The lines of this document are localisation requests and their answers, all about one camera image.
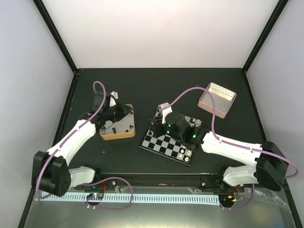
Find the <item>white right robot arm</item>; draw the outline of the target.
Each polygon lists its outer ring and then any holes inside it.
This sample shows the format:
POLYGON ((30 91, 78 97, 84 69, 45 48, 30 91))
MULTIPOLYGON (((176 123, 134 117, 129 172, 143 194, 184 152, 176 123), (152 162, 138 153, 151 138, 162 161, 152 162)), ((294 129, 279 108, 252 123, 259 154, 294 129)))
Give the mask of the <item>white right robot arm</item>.
POLYGON ((178 112, 166 117, 158 114, 151 121, 154 136, 168 135, 188 150, 198 147, 206 153, 217 154, 243 164, 239 167, 223 167, 216 179, 220 191, 228 191, 241 184, 259 184, 273 191, 282 189, 288 168, 286 157, 278 146, 270 141, 263 144, 245 143, 225 137, 215 137, 213 132, 199 124, 188 122, 178 112))

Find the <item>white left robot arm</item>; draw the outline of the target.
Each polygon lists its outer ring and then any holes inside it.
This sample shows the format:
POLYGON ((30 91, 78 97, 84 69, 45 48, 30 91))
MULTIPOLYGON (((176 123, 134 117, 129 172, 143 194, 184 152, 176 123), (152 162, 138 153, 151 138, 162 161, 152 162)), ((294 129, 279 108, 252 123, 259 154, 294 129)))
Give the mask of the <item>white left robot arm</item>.
POLYGON ((60 142, 46 152, 39 151, 34 155, 32 186, 36 193, 44 191, 61 197, 78 185, 98 189, 102 178, 94 168, 81 166, 69 169, 69 164, 79 149, 108 121, 120 122, 132 112, 131 104, 119 101, 113 94, 96 95, 93 105, 60 142))

